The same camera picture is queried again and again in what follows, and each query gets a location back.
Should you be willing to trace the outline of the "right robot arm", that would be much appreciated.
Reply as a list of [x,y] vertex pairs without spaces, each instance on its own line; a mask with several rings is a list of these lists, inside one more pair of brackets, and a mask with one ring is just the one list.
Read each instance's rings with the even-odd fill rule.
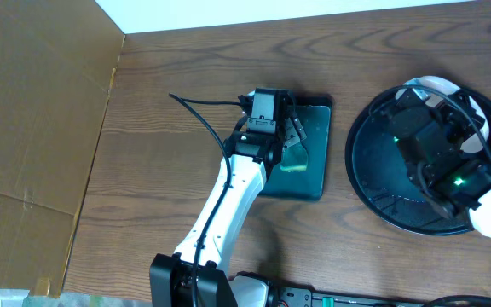
[[380,107],[388,131],[418,187],[444,218],[467,217],[491,238],[491,149],[463,90],[447,95],[424,85],[393,88],[396,97]]

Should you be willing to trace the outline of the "green yellow sponge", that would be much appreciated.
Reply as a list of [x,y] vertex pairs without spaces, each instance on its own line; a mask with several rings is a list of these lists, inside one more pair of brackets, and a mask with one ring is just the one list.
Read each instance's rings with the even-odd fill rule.
[[305,146],[299,142],[283,151],[280,168],[285,172],[306,171],[308,163],[308,152]]

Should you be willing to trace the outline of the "white plate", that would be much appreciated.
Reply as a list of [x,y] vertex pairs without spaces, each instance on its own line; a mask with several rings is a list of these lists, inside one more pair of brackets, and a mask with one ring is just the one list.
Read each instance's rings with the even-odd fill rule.
[[[443,94],[449,96],[452,94],[456,94],[457,91],[460,90],[460,87],[458,85],[444,78],[440,78],[436,76],[423,76],[419,78],[413,78],[408,80],[405,83],[405,85],[423,85],[441,91]],[[489,128],[488,119],[484,111],[479,106],[480,99],[473,98],[472,94],[468,94],[468,96],[469,96],[470,105],[475,110],[475,115],[484,119],[484,123],[479,130],[482,133],[484,139],[488,140],[490,128]],[[427,102],[425,104],[429,107],[438,107],[442,103],[442,98],[440,97],[431,98],[429,94],[423,92],[422,90],[420,91],[420,97],[427,99]],[[483,150],[483,145],[481,144],[478,136],[473,135],[473,136],[469,136],[464,140],[460,149],[465,153],[473,154]]]

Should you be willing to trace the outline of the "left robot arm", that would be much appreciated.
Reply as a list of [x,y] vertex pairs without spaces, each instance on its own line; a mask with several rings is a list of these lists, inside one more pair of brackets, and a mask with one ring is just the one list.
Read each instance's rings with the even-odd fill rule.
[[244,117],[222,151],[217,181],[194,226],[172,255],[157,254],[149,269],[155,306],[280,306],[272,281],[245,274],[228,278],[235,242],[251,205],[274,167],[305,171],[309,156],[289,90],[257,88],[240,96]]

